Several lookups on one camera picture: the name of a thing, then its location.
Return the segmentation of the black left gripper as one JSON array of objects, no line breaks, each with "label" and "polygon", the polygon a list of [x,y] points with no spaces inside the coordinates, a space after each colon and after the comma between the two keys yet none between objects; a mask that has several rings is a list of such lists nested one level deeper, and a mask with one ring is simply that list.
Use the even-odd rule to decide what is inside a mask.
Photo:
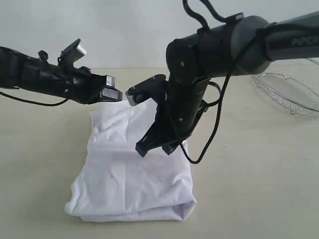
[{"label": "black left gripper", "polygon": [[21,88],[31,92],[70,99],[80,104],[120,102],[123,93],[115,87],[115,77],[100,76],[80,69],[25,60],[21,64]]}]

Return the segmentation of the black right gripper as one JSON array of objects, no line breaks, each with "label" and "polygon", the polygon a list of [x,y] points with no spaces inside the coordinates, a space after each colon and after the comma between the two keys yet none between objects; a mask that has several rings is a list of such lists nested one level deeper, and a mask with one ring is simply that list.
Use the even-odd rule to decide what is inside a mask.
[{"label": "black right gripper", "polygon": [[158,147],[170,155],[190,137],[199,119],[198,109],[202,106],[208,81],[202,79],[189,86],[172,79],[168,81],[165,101],[158,104],[154,123],[136,143],[140,156]]}]

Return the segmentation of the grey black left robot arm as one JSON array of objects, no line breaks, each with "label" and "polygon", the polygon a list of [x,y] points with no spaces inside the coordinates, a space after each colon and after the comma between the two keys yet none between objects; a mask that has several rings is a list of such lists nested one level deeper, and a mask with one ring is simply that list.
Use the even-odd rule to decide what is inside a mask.
[{"label": "grey black left robot arm", "polygon": [[97,75],[86,67],[52,65],[46,53],[34,58],[10,48],[0,49],[0,86],[23,89],[75,101],[83,105],[99,102],[120,102],[121,91],[115,88],[114,77]]}]

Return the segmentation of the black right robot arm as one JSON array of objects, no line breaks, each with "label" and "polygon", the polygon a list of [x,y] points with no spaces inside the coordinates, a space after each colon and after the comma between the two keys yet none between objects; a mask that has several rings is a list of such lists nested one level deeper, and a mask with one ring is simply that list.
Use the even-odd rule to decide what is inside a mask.
[{"label": "black right robot arm", "polygon": [[132,105],[147,99],[157,103],[155,121],[137,142],[145,156],[161,147],[171,154],[191,136],[210,107],[203,100],[212,78],[256,75],[277,60],[319,55],[317,12],[279,23],[259,16],[234,16],[231,22],[175,39],[166,49],[169,76],[158,74],[127,91]]}]

